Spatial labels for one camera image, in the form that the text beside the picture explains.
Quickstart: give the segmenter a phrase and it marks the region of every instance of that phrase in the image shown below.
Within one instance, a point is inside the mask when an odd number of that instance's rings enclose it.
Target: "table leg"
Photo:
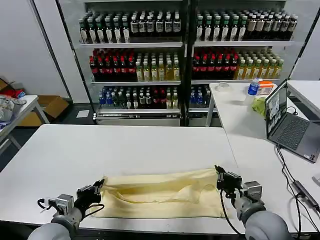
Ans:
[[[210,127],[214,107],[215,107],[215,101],[214,101],[214,97],[211,94],[211,98],[209,102],[209,110],[208,110],[208,114],[206,116],[206,122],[205,122],[206,127]]]
[[[45,124],[50,124],[50,122],[49,122],[48,118],[46,117],[44,111],[42,111],[39,103],[37,103],[37,102],[35,103],[34,110],[35,110],[36,114],[38,115],[38,117],[39,117],[40,119],[42,119],[42,121],[43,121]]]
[[[11,144],[9,139],[4,140],[4,142],[0,145],[0,155],[9,147]]]
[[[14,138],[14,136],[12,136],[11,134],[9,134],[8,139],[13,143],[13,145],[16,146],[17,149],[21,149],[21,145],[18,143],[18,141]]]

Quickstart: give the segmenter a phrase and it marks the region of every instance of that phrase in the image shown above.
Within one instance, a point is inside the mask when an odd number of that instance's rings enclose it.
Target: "wall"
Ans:
[[[55,0],[34,0],[52,50],[74,103],[88,103],[88,95],[70,47]]]
[[[69,98],[27,0],[1,1],[0,77],[28,94]]]
[[[298,60],[294,71],[292,72],[292,80],[319,80],[319,39],[320,39],[320,23],[319,20],[315,25],[312,35]]]

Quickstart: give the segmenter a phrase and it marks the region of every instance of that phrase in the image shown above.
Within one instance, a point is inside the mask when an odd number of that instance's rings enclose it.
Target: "cable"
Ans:
[[[40,207],[40,208],[42,208],[42,209],[45,209],[45,210],[49,210],[51,207],[52,207],[52,205],[50,205],[48,208],[46,208],[45,206],[43,206],[41,203],[45,203],[45,199],[44,198],[40,198],[40,199],[38,199],[38,201],[36,202],[37,204],[38,204],[38,206]]]
[[[93,212],[88,213],[87,215],[84,216],[83,219],[85,219],[86,217],[88,217],[88,216],[90,216],[90,215],[92,215],[92,214],[95,214],[95,213],[101,211],[102,209],[105,208],[105,205],[104,205],[104,204],[101,204],[101,203],[100,203],[100,204],[93,204],[93,205],[91,205],[88,209],[93,208],[93,207],[100,207],[100,208],[99,208],[98,210],[95,210],[95,211],[93,211]]]
[[[280,155],[280,158],[281,158],[281,160],[282,160],[282,163],[283,163],[283,168],[282,168],[281,172],[282,172],[282,174],[285,175],[285,172],[283,171],[283,169],[285,168],[286,171],[287,171],[287,173],[288,173],[288,174],[290,175],[290,177],[292,178],[292,180],[295,181],[296,179],[294,178],[294,176],[292,176],[291,172],[289,171],[289,169],[288,169],[288,167],[287,167],[287,164],[286,164],[286,162],[285,162],[285,158],[284,158],[284,156],[282,155],[280,149],[281,149],[280,145],[277,144],[277,145],[276,145],[276,150],[278,151],[278,153],[279,153],[279,155]]]
[[[221,205],[222,205],[222,210],[223,210],[223,213],[224,213],[224,216],[225,216],[225,219],[226,221],[228,222],[228,224],[230,225],[230,227],[233,229],[233,231],[235,231],[239,237],[242,237],[242,238],[245,238],[245,235],[240,233],[233,225],[232,223],[230,222],[228,216],[227,216],[227,212],[226,212],[226,209],[225,209],[225,204],[224,204],[224,198],[222,196],[222,193],[223,193],[223,190],[221,189],[220,191],[220,200],[221,200]]]
[[[296,239],[300,239],[300,236],[301,236],[301,213],[300,213],[300,207],[299,207],[299,203],[298,203],[298,196],[299,194],[295,195],[294,198],[295,198],[295,203],[296,203],[296,209],[297,209],[297,212],[298,212],[298,218],[299,218],[299,230],[298,230],[298,237]]]
[[[293,108],[294,112],[292,113],[293,115],[298,115],[297,109],[294,106],[288,106],[285,110],[288,110],[289,108]]]
[[[302,205],[302,207],[305,209],[305,211],[306,211],[306,214],[308,214],[308,217],[309,217],[309,219],[310,219],[310,221],[311,221],[311,223],[312,223],[312,225],[313,225],[313,227],[314,227],[314,229],[318,232],[318,233],[320,233],[320,231],[319,231],[319,229],[318,229],[318,227],[317,227],[317,225],[315,224],[315,222],[314,222],[314,220],[312,219],[312,217],[311,217],[311,215],[310,215],[310,213],[309,213],[309,211],[308,211],[308,209],[306,208],[306,206],[298,199],[298,202]]]

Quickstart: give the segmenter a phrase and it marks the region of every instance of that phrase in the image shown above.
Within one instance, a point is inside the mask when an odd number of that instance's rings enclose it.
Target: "yellow bottle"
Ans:
[[[255,79],[258,77],[258,73],[261,67],[261,59],[257,59],[250,74],[250,79]]]
[[[280,73],[282,71],[282,65],[284,64],[284,60],[283,59],[279,59],[278,60],[278,64],[277,66],[275,67],[274,71],[273,71],[273,75],[272,75],[272,78],[273,79],[278,79],[280,78]]]
[[[248,64],[244,67],[243,70],[242,79],[250,79],[253,63],[254,61],[252,59],[248,60]]]
[[[259,73],[258,73],[258,78],[264,79],[266,72],[267,72],[267,68],[269,65],[269,59],[265,59],[263,62],[263,65],[261,66]]]
[[[144,73],[143,73],[142,67],[140,65],[140,62],[137,61],[135,63],[135,66],[136,66],[135,72],[136,72],[136,77],[138,78],[138,82],[143,82],[145,78],[144,78]]]
[[[244,59],[241,59],[240,65],[235,71],[234,79],[242,79],[242,75],[244,74],[245,63],[246,61]]]
[[[143,62],[143,75],[144,75],[145,82],[150,81],[150,67],[147,61]]]
[[[174,80],[179,81],[180,80],[180,68],[179,68],[179,60],[177,60],[177,59],[174,60],[173,72],[174,72],[174,75],[173,75]]]
[[[159,81],[164,81],[166,74],[165,74],[165,65],[163,60],[159,60],[158,73],[159,73]]]
[[[265,79],[272,79],[272,76],[275,71],[276,62],[277,62],[277,60],[275,60],[275,59],[271,60],[271,63],[265,73]]]
[[[157,62],[155,60],[153,60],[151,62],[151,76],[152,76],[152,81],[158,81],[158,67],[157,67]]]
[[[165,73],[166,73],[165,76],[167,81],[172,81],[174,79],[174,70],[172,68],[171,60],[166,61]]]

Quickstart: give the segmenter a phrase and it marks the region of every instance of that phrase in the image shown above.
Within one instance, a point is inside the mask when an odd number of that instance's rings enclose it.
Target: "laptop trackpad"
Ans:
[[[310,122],[296,152],[316,162],[320,152],[320,125]]]

